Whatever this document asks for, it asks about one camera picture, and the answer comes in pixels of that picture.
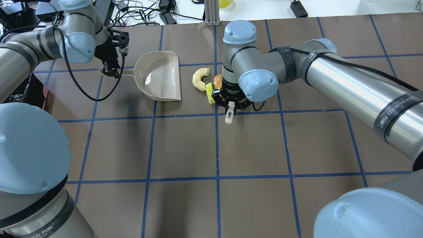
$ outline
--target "beige dustpan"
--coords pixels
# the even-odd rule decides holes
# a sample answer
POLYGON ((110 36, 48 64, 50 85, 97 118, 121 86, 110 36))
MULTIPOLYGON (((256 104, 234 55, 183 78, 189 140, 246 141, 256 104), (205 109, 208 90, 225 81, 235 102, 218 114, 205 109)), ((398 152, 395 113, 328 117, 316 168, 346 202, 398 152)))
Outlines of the beige dustpan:
POLYGON ((172 51, 154 51, 141 56, 133 69, 124 69, 140 90, 156 101, 181 101, 179 58, 172 51))

